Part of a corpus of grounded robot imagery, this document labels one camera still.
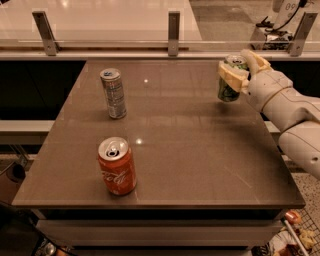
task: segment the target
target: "coca-cola logo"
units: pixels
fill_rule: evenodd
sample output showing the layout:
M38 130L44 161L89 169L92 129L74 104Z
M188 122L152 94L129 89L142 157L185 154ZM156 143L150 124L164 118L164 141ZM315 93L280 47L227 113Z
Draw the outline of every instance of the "coca-cola logo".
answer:
M121 173L112 173L112 172L103 172L103 177L108 182L114 182L117 185L120 185L124 182L127 177L128 171L122 171Z

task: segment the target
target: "aluminum can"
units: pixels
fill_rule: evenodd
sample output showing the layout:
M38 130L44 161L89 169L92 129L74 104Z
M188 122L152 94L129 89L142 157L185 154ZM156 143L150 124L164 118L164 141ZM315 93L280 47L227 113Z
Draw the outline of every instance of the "aluminum can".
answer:
M100 72L102 86L105 92L109 115L120 119L127 114L121 73L118 69L107 68Z
M247 60L238 55L229 55L224 59L224 63L230 67L248 70ZM218 98L225 102L235 101L240 93L233 90L221 77L219 79Z
M133 156L128 142L120 137L104 140L98 150L103 180L115 195L131 192L137 183Z

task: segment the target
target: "coca-cola can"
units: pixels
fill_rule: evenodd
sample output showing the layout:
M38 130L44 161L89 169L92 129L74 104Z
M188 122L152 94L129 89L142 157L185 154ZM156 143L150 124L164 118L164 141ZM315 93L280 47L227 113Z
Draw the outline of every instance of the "coca-cola can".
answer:
M109 191L115 195L131 192L137 183L132 150L120 137L104 140L98 149L98 161Z

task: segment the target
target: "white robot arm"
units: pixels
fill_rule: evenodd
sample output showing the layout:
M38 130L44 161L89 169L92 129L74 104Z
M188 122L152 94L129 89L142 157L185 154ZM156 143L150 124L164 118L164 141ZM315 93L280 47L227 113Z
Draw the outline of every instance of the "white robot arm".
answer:
M297 92L289 78L254 52L241 55L251 74L249 82L242 81L247 102L280 130L283 152L320 180L320 98Z

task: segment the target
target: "table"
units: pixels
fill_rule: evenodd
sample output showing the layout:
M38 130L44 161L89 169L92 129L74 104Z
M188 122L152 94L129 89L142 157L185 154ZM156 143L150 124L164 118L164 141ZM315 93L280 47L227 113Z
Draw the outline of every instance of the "table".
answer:
M108 116L99 77L122 72L127 116ZM261 116L217 98L217 61L91 60L13 204L67 245L263 245L305 202ZM110 194L99 144L118 136L137 187Z

